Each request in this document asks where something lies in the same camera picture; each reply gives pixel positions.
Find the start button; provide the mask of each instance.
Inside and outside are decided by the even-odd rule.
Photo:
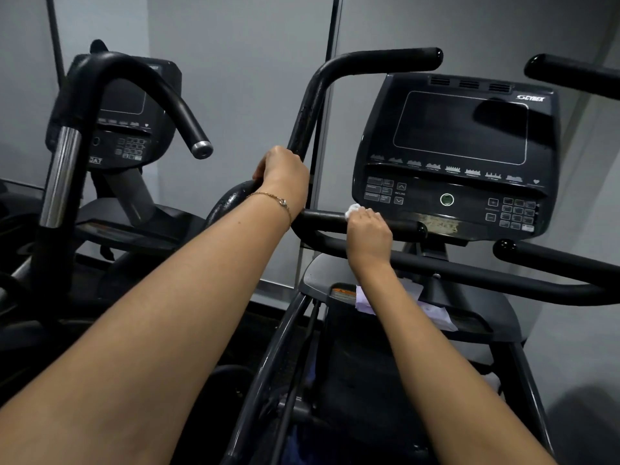
[[[454,196],[452,194],[443,194],[441,195],[441,197],[439,198],[439,202],[441,202],[441,205],[443,206],[451,206],[452,204],[454,204]]]

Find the cybex logo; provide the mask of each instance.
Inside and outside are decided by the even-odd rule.
[[[517,99],[524,99],[526,101],[538,101],[539,103],[544,101],[544,96],[528,96],[528,95],[518,95]]]

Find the air vent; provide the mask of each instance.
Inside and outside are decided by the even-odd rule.
[[[436,86],[450,86],[450,78],[430,77],[429,83]]]
[[[495,93],[510,93],[512,90],[511,86],[507,83],[490,83],[489,91],[493,91]]]
[[[474,81],[474,80],[461,80],[459,82],[459,86],[461,88],[468,88],[470,90],[477,90],[478,88],[480,88],[480,82]]]

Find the person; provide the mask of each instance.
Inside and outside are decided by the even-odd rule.
[[[0,409],[0,463],[169,463],[198,393],[306,202],[308,169],[283,147],[267,153],[253,178],[263,179],[260,193],[155,269]],[[553,463],[400,286],[391,241],[379,214],[353,213],[350,265],[441,462]]]

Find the right arm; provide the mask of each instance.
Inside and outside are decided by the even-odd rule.
[[[390,266],[392,234],[361,208],[349,218],[349,264],[387,334],[407,395],[443,465],[554,460],[407,294]]]

